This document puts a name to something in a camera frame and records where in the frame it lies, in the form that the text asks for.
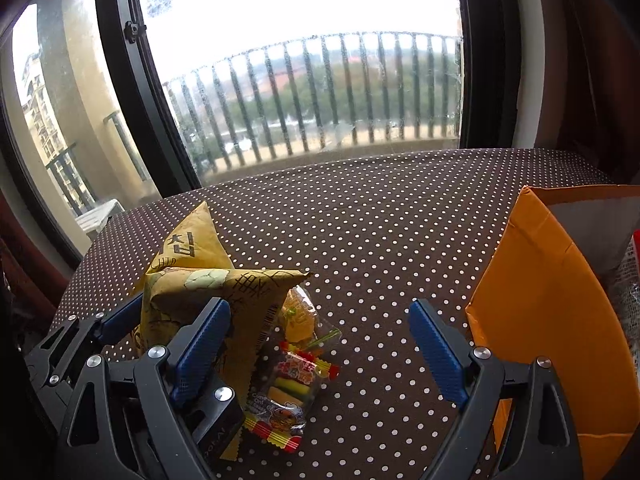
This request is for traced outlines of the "yellow chip bag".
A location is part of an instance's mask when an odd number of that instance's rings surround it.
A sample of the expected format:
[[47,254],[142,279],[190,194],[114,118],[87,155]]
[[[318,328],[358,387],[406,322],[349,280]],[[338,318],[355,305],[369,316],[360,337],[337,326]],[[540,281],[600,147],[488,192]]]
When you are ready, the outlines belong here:
[[299,270],[235,269],[218,240],[208,203],[200,203],[164,239],[143,278],[141,321],[132,332],[137,352],[169,344],[214,297],[226,300],[231,332],[224,336],[220,378],[247,404],[257,353],[288,291],[308,275]]

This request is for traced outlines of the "colourful candy packet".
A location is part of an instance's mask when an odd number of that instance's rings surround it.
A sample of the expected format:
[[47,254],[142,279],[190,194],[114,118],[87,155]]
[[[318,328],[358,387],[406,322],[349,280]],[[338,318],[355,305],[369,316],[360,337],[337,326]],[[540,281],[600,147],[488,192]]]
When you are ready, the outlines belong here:
[[285,453],[299,450],[321,387],[341,367],[284,342],[265,383],[247,401],[243,428]]

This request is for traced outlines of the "small yellow snack packet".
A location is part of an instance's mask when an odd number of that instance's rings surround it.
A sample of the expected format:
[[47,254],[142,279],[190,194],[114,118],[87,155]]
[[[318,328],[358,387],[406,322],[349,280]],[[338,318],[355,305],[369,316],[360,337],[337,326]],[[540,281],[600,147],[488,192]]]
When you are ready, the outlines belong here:
[[334,347],[342,336],[337,327],[322,318],[300,285],[288,291],[279,312],[278,326],[288,344],[315,356]]

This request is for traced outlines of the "orange cardboard box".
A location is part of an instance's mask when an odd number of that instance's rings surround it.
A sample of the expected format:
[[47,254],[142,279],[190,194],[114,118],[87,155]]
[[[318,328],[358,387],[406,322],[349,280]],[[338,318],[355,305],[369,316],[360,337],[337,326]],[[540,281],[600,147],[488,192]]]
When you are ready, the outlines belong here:
[[475,343],[499,359],[551,360],[588,479],[605,477],[639,425],[634,360],[600,283],[638,227],[638,186],[526,186],[465,308]]

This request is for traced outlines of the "white air conditioner unit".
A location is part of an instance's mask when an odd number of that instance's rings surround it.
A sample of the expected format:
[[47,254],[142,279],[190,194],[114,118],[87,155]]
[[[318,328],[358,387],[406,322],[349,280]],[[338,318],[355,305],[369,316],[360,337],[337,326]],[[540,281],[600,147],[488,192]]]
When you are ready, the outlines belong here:
[[111,218],[124,211],[120,201],[117,198],[112,198],[78,216],[76,223],[90,240],[95,240]]

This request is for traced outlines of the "brown polka dot tablecloth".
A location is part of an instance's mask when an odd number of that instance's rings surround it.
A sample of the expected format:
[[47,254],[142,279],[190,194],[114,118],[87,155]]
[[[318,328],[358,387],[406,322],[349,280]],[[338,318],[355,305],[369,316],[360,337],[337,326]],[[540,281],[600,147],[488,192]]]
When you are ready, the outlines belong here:
[[524,186],[602,183],[585,159],[551,150],[438,151],[341,160],[178,195],[113,219],[56,312],[118,306],[163,238],[206,203],[238,268],[298,269],[342,334],[341,373],[321,387],[298,452],[243,434],[221,479],[416,479],[454,426],[408,330],[426,299],[466,330],[464,308]]

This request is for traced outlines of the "dark red curtain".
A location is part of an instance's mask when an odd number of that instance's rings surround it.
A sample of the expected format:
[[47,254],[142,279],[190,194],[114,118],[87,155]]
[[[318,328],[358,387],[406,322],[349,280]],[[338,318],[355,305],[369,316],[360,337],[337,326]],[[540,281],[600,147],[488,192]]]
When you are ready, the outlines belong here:
[[639,0],[541,0],[547,83],[539,144],[639,181]]

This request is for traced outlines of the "balcony railing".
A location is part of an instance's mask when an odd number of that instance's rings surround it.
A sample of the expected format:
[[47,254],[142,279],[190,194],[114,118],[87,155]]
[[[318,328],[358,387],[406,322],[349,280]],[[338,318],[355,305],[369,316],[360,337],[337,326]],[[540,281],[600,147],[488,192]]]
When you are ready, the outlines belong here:
[[[293,39],[215,58],[163,51],[156,69],[168,112],[201,183],[307,154],[460,136],[463,41],[426,32]],[[157,187],[125,122],[106,66],[85,78],[93,106],[66,125],[40,52],[14,72],[40,160],[74,217],[130,209]]]

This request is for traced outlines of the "black window frame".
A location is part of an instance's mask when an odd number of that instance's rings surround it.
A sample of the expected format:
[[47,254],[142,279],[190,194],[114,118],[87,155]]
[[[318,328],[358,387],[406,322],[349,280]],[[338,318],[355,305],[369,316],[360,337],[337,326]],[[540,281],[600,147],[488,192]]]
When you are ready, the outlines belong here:
[[[508,49],[518,39],[516,0],[6,0],[1,36],[1,151],[17,177],[42,247],[78,266],[94,240],[62,203],[38,155],[14,72],[40,52],[66,125],[93,106],[85,78],[95,60],[124,114],[154,184],[165,197],[254,174],[355,157],[447,148],[505,148],[502,116]],[[163,51],[224,58],[293,39],[353,32],[426,32],[463,41],[460,136],[454,146],[416,140],[307,154],[220,174],[201,183],[163,95]]]

